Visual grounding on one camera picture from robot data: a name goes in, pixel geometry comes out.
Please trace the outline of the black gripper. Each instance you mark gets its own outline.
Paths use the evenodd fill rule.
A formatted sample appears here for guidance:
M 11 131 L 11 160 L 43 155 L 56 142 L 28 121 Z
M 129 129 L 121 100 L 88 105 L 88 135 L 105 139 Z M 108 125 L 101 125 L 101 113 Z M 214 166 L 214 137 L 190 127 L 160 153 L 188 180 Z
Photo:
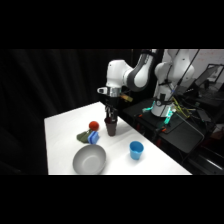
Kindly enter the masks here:
M 119 98 L 104 95 L 103 103 L 106 106 L 105 107 L 106 118 L 111 117 L 111 108 L 112 108 L 112 122 L 115 122 L 117 120 L 117 109 L 116 108 L 118 107 L 118 104 L 119 104 Z

